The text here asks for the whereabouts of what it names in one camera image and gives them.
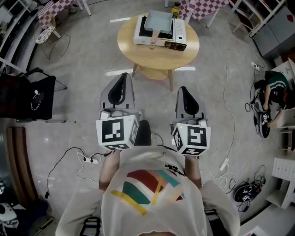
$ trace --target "red and white checkered cloth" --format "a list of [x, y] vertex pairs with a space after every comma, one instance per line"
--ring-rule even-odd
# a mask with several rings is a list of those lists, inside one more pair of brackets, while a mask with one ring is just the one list
[[53, 14], [53, 16], [56, 16], [58, 12], [62, 11], [66, 6], [70, 5], [72, 1], [74, 0], [59, 0], [56, 3], [54, 3], [53, 1], [49, 1], [38, 12], [40, 26], [46, 29], [48, 23], [52, 20], [49, 15]]
[[182, 0], [179, 7], [179, 17], [185, 19], [191, 15], [192, 18], [201, 20], [228, 3], [228, 0]]

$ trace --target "pan handle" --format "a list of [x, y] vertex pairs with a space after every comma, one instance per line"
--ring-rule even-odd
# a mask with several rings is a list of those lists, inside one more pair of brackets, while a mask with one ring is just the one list
[[157, 41], [159, 34], [160, 34], [160, 31], [157, 31], [157, 30], [153, 31], [153, 36], [152, 36], [151, 42], [149, 44], [149, 49], [151, 49], [151, 50], [155, 49], [156, 41]]

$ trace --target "yellow bottle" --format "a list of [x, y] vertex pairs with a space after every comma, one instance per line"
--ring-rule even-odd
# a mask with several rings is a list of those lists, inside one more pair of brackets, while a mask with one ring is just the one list
[[172, 8], [172, 18], [177, 19], [179, 16], [179, 6], [180, 2], [174, 3], [174, 7]]

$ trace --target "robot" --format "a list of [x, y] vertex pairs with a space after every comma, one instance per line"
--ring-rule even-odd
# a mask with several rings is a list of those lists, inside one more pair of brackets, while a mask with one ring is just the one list
[[254, 111], [258, 114], [259, 133], [262, 138], [267, 138], [270, 132], [270, 128], [267, 127], [267, 124], [271, 121], [271, 114], [268, 111], [263, 109], [265, 91], [261, 88], [255, 91], [255, 96], [251, 101]]
[[[100, 119], [96, 121], [100, 146], [107, 150], [133, 148], [142, 113], [135, 109], [131, 76], [123, 73], [103, 90]], [[206, 110], [198, 95], [186, 87], [177, 94], [176, 119], [171, 127], [177, 152], [199, 157], [210, 147], [211, 128], [207, 126]]]

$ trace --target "round wooden table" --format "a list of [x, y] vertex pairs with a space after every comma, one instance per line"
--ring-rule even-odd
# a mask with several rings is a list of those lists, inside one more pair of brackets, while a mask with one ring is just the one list
[[200, 42], [193, 28], [185, 23], [187, 46], [184, 51], [176, 51], [163, 46], [156, 46], [154, 50], [149, 45], [133, 43], [133, 36], [138, 16], [131, 18], [122, 25], [118, 32], [118, 46], [121, 52], [134, 62], [132, 76], [137, 66], [148, 78], [164, 80], [169, 78], [170, 90], [173, 90], [172, 72], [174, 69], [189, 64], [198, 54]]

